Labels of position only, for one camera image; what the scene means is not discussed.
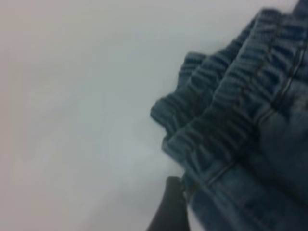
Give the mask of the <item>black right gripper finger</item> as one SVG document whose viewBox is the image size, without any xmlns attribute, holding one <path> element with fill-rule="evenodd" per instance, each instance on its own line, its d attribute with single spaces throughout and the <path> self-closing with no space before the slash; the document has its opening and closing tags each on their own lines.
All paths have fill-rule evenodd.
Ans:
<svg viewBox="0 0 308 231">
<path fill-rule="evenodd" d="M 190 230 L 184 188 L 179 177 L 170 176 L 167 178 L 162 201 L 147 230 Z"/>
</svg>

